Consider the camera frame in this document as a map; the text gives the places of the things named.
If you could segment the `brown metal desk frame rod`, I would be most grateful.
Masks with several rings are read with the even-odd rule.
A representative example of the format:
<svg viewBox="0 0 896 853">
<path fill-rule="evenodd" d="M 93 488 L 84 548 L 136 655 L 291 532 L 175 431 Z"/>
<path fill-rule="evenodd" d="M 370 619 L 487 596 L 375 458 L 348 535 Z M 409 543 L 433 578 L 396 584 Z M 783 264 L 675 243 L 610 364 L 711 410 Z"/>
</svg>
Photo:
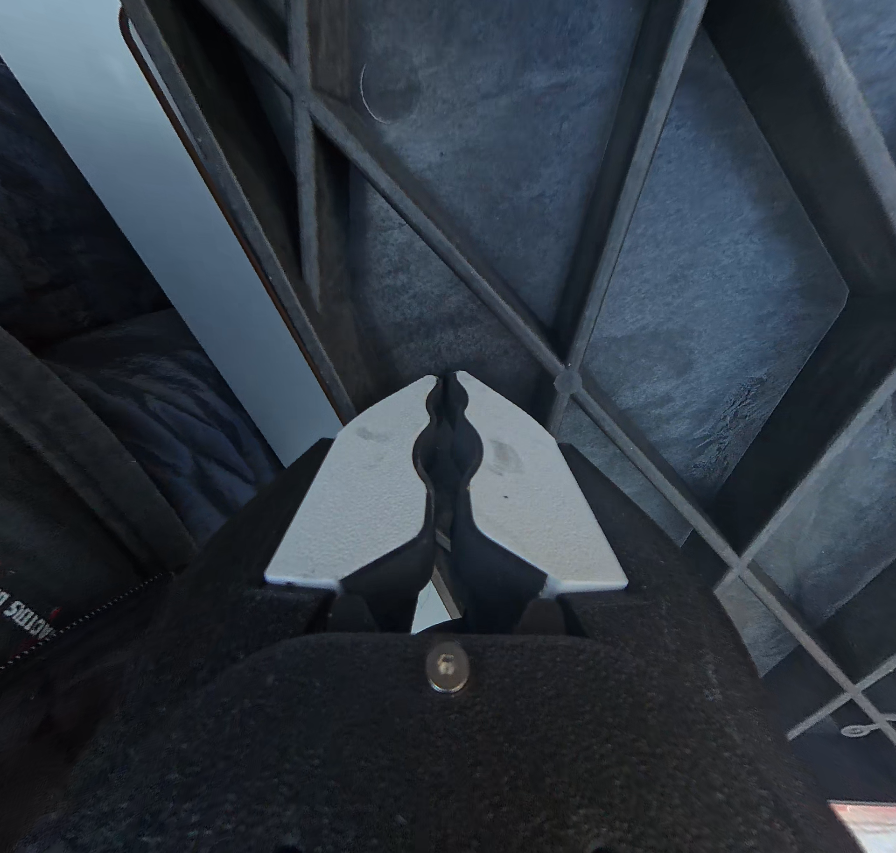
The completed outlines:
<svg viewBox="0 0 896 853">
<path fill-rule="evenodd" d="M 127 16 L 126 10 L 123 6 L 119 7 L 119 9 L 118 9 L 118 28 L 119 28 L 121 37 L 123 38 L 134 61 L 136 62 L 136 64 L 138 65 L 138 67 L 140 69 L 140 73 L 143 75 L 143 77 L 147 81 L 148 85 L 150 86 L 151 91 L 152 91 L 154 97 L 156 98 L 157 102 L 159 103 L 160 107 L 162 108 L 166 118 L 168 119 L 169 124 L 172 126 L 173 130 L 175 131 L 176 136 L 180 140 L 186 153 L 189 155 L 191 161 L 193 162 L 194 166 L 196 167 L 196 170 L 198 171 L 199 175 L 203 179 L 203 182 L 206 185 L 216 206 L 218 207 L 219 212 L 221 213 L 222 217 L 227 222 L 227 224 L 230 228 L 230 231 L 232 232 L 235 239 L 237 240 L 237 242 L 238 242 L 239 246 L 241 247 L 243 253 L 245 254 L 248 262 L 251 264 L 252 269 L 254 270 L 255 274 L 258 276 L 258 279 L 262 283 L 263 288 L 264 288 L 268 298 L 271 300 L 271 302 L 272 302 L 273 306 L 275 307 L 275 309 L 277 310 L 277 313 L 279 314 L 280 318 L 282 319 L 284 324 L 287 326 L 287 329 L 288 329 L 290 335 L 293 337 L 296 344 L 298 345 L 298 347 L 301 351 L 301 354 L 305 358 L 306 362 L 308 363 L 308 366 L 310 367 L 310 369 L 312 371 L 312 374 L 314 375 L 315 379 L 319 383 L 325 398 L 327 399 L 330 406 L 333 408 L 333 410 L 337 416 L 337 420 L 340 422 L 340 425 L 344 425 L 346 423 L 345 416 L 343 415 L 342 411 L 340 411 L 336 400 L 333 398 L 333 396 L 330 392 L 330 389 L 327 387 L 327 385 L 325 384 L 325 382 L 323 380 L 323 376 L 322 376 L 320 370 L 318 369 L 318 367 L 315 365 L 313 359 L 311 358 L 311 356 L 308 352 L 308 348 L 305 345 L 305 342 L 304 342 L 303 338 L 301 337 L 299 331 L 295 327 L 294 322 L 289 317 L 286 307 L 284 306 L 283 302 L 281 301 L 281 299 L 279 297 L 279 294 L 277 293 L 277 291 L 275 290 L 275 288 L 273 286 L 273 282 L 266 275 L 261 262 L 258 260 L 258 258 L 253 253 L 248 242 L 245 240 L 245 237 L 242 234 L 241 229 L 239 228 L 238 224 L 235 222 L 232 215 L 230 214 L 230 210 L 229 210 L 227 204 L 225 203 L 223 198 L 220 196 L 220 194 L 216 188 L 216 185 L 214 183 L 214 179 L 212 178 L 209 171 L 206 169 L 204 163 L 202 162 L 200 153 L 196 149 L 195 142 L 194 142 L 193 138 L 191 137 L 189 130 L 185 126 L 184 121 L 180 117 L 180 113 L 179 113 L 178 109 L 176 108 L 175 103 L 169 96 L 167 89 L 164 87 L 164 85 L 158 78 L 158 74 L 157 74 L 157 72 L 155 72 L 155 67 L 152 64 L 151 60 L 149 59 L 149 57 L 145 54 L 144 50 L 142 49 L 142 41 L 140 40 L 139 35 L 134 30 L 133 24 L 132 24 L 130 18 Z"/>
</svg>

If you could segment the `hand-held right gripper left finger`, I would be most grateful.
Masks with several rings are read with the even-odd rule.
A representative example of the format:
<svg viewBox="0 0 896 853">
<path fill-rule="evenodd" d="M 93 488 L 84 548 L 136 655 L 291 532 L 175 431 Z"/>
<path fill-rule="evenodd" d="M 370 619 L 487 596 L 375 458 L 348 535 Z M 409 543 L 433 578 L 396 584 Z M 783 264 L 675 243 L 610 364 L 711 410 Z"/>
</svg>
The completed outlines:
<svg viewBox="0 0 896 853">
<path fill-rule="evenodd" d="M 434 571 L 442 381 L 426 375 L 345 425 L 264 571 L 273 586 L 361 598 L 380 631 L 409 633 Z"/>
</svg>

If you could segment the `pale plastic sheet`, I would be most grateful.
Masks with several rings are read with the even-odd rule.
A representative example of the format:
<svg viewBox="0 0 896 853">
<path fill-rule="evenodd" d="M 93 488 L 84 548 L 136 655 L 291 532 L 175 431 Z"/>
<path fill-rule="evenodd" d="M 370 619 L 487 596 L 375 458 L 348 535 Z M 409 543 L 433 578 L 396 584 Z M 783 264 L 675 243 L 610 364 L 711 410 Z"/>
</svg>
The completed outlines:
<svg viewBox="0 0 896 853">
<path fill-rule="evenodd" d="M 866 852 L 895 852 L 895 804 L 831 801 L 830 807 Z"/>
</svg>

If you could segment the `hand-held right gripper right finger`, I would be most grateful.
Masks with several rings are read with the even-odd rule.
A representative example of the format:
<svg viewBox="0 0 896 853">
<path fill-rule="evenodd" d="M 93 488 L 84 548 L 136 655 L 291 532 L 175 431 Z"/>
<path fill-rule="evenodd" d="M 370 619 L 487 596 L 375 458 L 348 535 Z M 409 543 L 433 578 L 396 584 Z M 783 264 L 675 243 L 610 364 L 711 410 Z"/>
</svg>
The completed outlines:
<svg viewBox="0 0 896 853">
<path fill-rule="evenodd" d="M 449 573 L 478 634 L 509 634 L 534 601 L 617 592 L 628 578 L 554 436 L 465 371 L 448 380 L 459 473 Z"/>
</svg>

